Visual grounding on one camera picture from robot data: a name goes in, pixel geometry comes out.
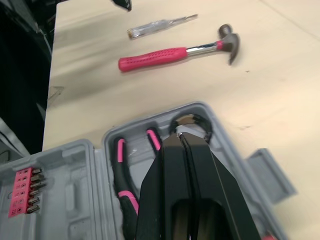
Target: metal bit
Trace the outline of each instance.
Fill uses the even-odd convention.
[[[40,173],[42,173],[41,168],[35,168],[35,169],[32,170],[32,174],[33,174],[33,175],[35,175],[35,174],[40,174]]]
[[[38,182],[44,179],[44,176],[42,174],[37,174],[31,177],[31,182]]]
[[[34,191],[31,191],[31,192],[29,193],[29,196],[32,197],[32,196],[37,195],[37,194],[39,194],[39,193],[40,193],[39,190],[34,190]]]
[[[28,200],[28,204],[32,205],[32,204],[37,203],[39,201],[40,201],[40,199],[38,197],[37,198],[30,198]]]
[[[47,183],[46,183],[45,181],[40,181],[40,182],[31,184],[31,185],[30,185],[30,188],[32,188],[32,189],[39,189],[39,188],[44,187],[46,184],[47,184]]]
[[[30,206],[30,207],[28,207],[28,208],[26,209],[26,212],[27,212],[28,214],[31,214],[31,213],[39,210],[39,209],[40,209],[40,207],[39,207],[38,205]]]

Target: claw hammer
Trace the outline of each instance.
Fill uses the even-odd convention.
[[[218,34],[220,40],[209,44],[189,48],[168,48],[140,56],[122,57],[118,61],[118,67],[122,72],[128,72],[142,67],[171,63],[191,56],[218,51],[230,53],[229,65],[231,65],[238,54],[240,38],[238,34],[233,33],[229,24],[222,25]]]

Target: clear screwdriver handle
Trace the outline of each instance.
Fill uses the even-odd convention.
[[[197,16],[198,15],[195,14],[192,16],[180,17],[180,18],[173,19],[173,20],[162,19],[159,21],[150,22],[146,25],[131,28],[127,31],[127,33],[128,33],[128,36],[130,39],[134,39],[134,38],[141,37],[141,36],[148,35],[148,34],[152,34],[152,33],[164,30],[164,29],[168,29],[174,25],[181,24],[185,21],[192,20],[192,19],[196,18]]]

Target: table surface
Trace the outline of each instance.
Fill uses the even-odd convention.
[[[57,6],[44,149],[77,139],[99,148],[113,126],[192,101],[208,103],[243,157],[268,148],[298,190],[274,207],[292,240],[320,233],[320,17],[318,0],[109,0]],[[199,14],[130,41],[126,30]],[[201,57],[120,73],[118,59],[214,42],[230,23],[239,55]]]

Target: tool case compartment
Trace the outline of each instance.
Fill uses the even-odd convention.
[[[287,240],[272,204],[291,196],[295,189],[267,150],[243,160],[212,110],[201,102],[115,127],[103,137],[102,149],[80,139],[0,165],[0,239],[122,240],[122,213],[110,161],[112,142],[117,137],[126,139],[129,170],[139,196],[154,159],[146,129],[157,128],[165,139],[171,120],[182,113],[211,121],[210,148],[236,178],[261,236],[270,232],[278,240]],[[193,126],[181,126],[178,131],[203,134]],[[30,167],[41,168],[47,180],[39,195],[40,210],[8,218],[16,172]]]

